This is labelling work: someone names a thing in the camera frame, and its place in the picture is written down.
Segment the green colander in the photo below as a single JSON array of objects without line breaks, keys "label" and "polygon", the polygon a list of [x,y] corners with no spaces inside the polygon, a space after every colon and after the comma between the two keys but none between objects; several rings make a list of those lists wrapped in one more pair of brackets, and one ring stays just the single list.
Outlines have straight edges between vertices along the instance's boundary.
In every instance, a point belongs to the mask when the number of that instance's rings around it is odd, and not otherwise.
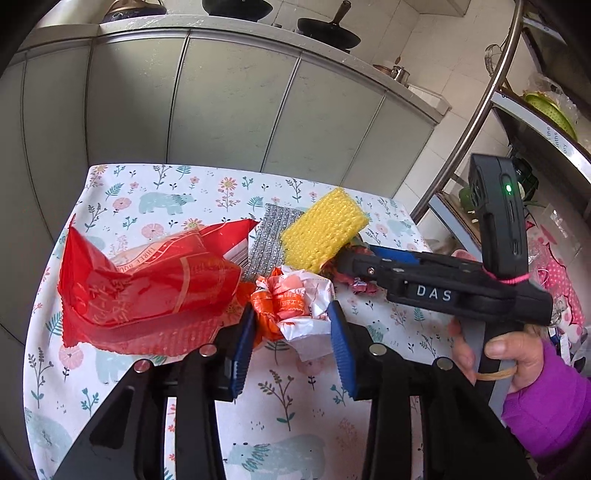
[{"label": "green colander", "polygon": [[559,108],[549,100],[543,93],[531,92],[526,93],[524,100],[534,107],[537,111],[543,113],[545,116],[550,118],[556,125],[562,130],[567,132],[574,140],[577,140],[577,135],[574,133],[574,128],[570,124],[569,120],[559,110]]}]

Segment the orange wrapper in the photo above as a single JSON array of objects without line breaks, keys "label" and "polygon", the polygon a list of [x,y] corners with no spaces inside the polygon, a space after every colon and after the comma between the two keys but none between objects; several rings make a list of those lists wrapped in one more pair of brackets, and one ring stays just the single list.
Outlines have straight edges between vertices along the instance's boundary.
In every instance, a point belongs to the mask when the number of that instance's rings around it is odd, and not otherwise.
[{"label": "orange wrapper", "polygon": [[272,342],[283,339],[278,323],[306,311],[301,281],[294,277],[283,279],[282,275],[281,269],[275,268],[270,277],[259,277],[256,281],[259,290],[251,295],[258,318],[255,346],[263,338]]}]

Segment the pink string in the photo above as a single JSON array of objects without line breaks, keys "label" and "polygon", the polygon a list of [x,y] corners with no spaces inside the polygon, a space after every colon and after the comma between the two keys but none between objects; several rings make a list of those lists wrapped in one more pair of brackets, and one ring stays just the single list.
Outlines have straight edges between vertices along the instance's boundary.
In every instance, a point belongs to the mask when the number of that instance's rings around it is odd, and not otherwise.
[{"label": "pink string", "polygon": [[523,281],[529,280],[529,278],[530,278],[530,273],[527,272],[526,274],[521,275],[520,277],[509,278],[507,280],[501,280],[500,278],[497,278],[495,274],[489,272],[486,268],[484,268],[484,266],[482,267],[482,269],[484,270],[484,273],[486,273],[490,278],[492,278],[493,280],[496,280],[498,282],[504,283],[505,285],[516,285],[516,284],[521,283]]}]

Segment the pan handle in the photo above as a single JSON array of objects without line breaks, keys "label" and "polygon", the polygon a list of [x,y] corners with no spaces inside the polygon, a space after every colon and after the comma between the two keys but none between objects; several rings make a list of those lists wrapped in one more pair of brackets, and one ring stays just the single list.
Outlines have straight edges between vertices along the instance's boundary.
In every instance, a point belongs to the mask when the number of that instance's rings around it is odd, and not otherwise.
[{"label": "pan handle", "polygon": [[343,17],[349,10],[351,10],[351,2],[349,2],[349,0],[344,0],[343,3],[340,4],[339,10],[333,18],[333,21],[330,23],[334,25],[339,25],[340,21],[343,19]]}]

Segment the frying pan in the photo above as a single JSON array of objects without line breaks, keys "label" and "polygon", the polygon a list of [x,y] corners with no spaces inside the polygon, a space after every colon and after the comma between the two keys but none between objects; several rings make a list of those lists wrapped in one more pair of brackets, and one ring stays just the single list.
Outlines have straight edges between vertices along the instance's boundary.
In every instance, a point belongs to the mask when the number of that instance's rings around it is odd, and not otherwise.
[{"label": "frying pan", "polygon": [[321,41],[339,50],[348,50],[356,47],[361,42],[357,35],[339,25],[350,9],[351,2],[345,0],[339,7],[332,22],[323,22],[314,18],[300,18],[297,21],[297,28],[306,37]]},{"label": "frying pan", "polygon": [[265,0],[202,0],[203,9],[216,17],[239,18],[257,22],[273,10]]}]

